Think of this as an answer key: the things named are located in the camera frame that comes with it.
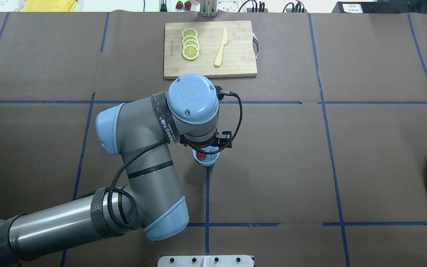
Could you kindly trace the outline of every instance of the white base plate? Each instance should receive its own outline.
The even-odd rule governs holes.
[[[163,256],[158,261],[158,267],[254,267],[254,266],[255,266],[254,257],[248,256],[248,255]]]

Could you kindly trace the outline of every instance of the cable connector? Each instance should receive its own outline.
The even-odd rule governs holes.
[[[219,101],[222,101],[224,96],[235,96],[235,93],[223,90],[221,86],[215,86],[215,89],[217,90],[217,98]]]

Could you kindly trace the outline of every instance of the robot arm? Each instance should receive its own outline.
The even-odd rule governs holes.
[[[221,146],[217,152],[231,147],[235,135],[217,133],[218,100],[231,94],[203,76],[186,74],[167,93],[98,114],[98,139],[106,152],[120,154],[127,162],[123,167],[129,184],[114,188],[114,179],[108,190],[0,220],[0,266],[21,264],[139,228],[150,240],[182,231],[189,222],[188,210],[167,144],[181,142],[194,149]]]

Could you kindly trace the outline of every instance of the strawberry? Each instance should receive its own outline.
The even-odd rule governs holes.
[[[176,4],[176,9],[181,10],[183,8],[183,3],[181,1],[178,1]]]
[[[192,7],[192,3],[190,1],[186,1],[184,2],[184,6],[185,6],[185,9],[190,11],[190,8]]]
[[[199,160],[202,160],[202,159],[205,159],[206,157],[207,157],[207,155],[205,155],[205,154],[202,154],[202,153],[200,153],[200,152],[197,152],[197,154],[195,155],[196,157],[197,157],[197,159],[199,159]]]

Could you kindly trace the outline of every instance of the wooden knife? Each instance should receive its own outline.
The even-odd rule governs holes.
[[[222,33],[222,40],[220,41],[220,47],[218,49],[217,56],[215,57],[215,61],[213,62],[213,65],[215,67],[219,67],[222,64],[222,55],[224,53],[224,46],[228,42],[228,32],[227,28],[224,28],[224,32]]]

